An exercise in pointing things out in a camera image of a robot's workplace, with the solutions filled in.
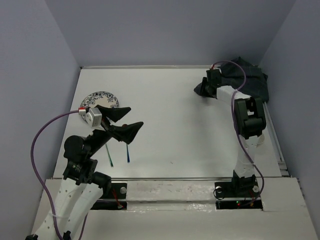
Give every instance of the gray wall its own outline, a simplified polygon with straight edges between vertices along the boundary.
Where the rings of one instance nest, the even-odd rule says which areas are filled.
[[[289,172],[300,178],[320,237],[320,1],[297,0],[261,62]]]
[[[46,0],[80,66],[259,63],[295,0]]]
[[[42,193],[31,142],[43,124],[70,109],[79,67],[45,1],[1,1],[0,23],[0,239],[22,240]],[[43,178],[52,176],[66,121],[36,145]]]

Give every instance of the white table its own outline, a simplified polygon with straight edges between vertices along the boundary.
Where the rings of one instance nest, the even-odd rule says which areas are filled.
[[[127,164],[126,145],[112,139],[108,148],[114,168],[103,147],[93,156],[98,160],[96,171],[119,179],[232,177],[238,141],[231,109],[193,92],[205,75],[204,68],[82,69],[72,110],[87,95],[107,91],[118,98],[120,107],[132,108],[117,125],[144,122],[129,145],[131,163]],[[67,165],[64,141],[91,131],[79,115],[69,116],[54,178],[61,178]],[[264,176],[280,177],[270,131],[270,126],[263,131],[265,141],[257,148],[255,162]]]
[[[54,198],[60,183],[60,179],[46,181]],[[91,210],[82,240],[317,240],[295,178],[266,178],[263,211],[216,210],[213,187],[213,181],[129,181],[128,209]],[[203,204],[193,202],[196,199]],[[154,203],[139,203],[144,200]],[[32,233],[49,208],[43,192]]]

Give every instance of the blue and white plate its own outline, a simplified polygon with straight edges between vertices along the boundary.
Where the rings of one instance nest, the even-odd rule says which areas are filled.
[[[100,105],[106,108],[116,109],[119,107],[119,101],[115,95],[107,91],[96,91],[87,96],[81,103],[80,107],[94,108],[96,105]]]

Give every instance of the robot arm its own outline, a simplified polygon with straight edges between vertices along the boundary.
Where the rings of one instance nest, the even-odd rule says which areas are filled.
[[[111,177],[95,172],[98,161],[91,157],[111,138],[130,144],[144,124],[136,122],[129,125],[114,126],[109,120],[117,122],[124,117],[130,107],[79,109],[87,123],[95,128],[89,136],[70,136],[64,143],[64,157],[67,166],[63,173],[60,189],[54,201],[55,215],[50,210],[41,227],[26,240],[59,240],[56,226],[63,240],[73,240],[85,216],[94,203],[111,189]]]
[[[232,86],[222,85],[219,69],[210,69],[206,73],[207,77],[202,79],[200,94],[217,98],[230,106],[234,100],[232,109],[235,118],[234,128],[238,140],[242,143],[242,146],[238,145],[237,162],[231,182],[215,183],[216,198],[250,197],[249,191],[253,191],[253,195],[256,197],[259,188],[255,169],[245,151],[254,161],[259,136],[266,128],[263,102],[260,98],[243,94]]]

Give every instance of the dark cloth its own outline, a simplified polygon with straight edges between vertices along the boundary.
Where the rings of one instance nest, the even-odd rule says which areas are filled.
[[[262,72],[261,68],[252,65],[251,63],[243,60],[241,57],[232,60],[232,62],[240,65],[246,75],[246,83],[241,88],[240,92],[255,98],[260,97],[263,102],[268,102],[268,76]],[[226,62],[220,66],[220,69],[222,86],[232,86],[234,89],[236,89],[243,83],[244,74],[236,65]],[[195,93],[197,93],[198,95],[200,95],[200,87],[201,83],[194,89]]]

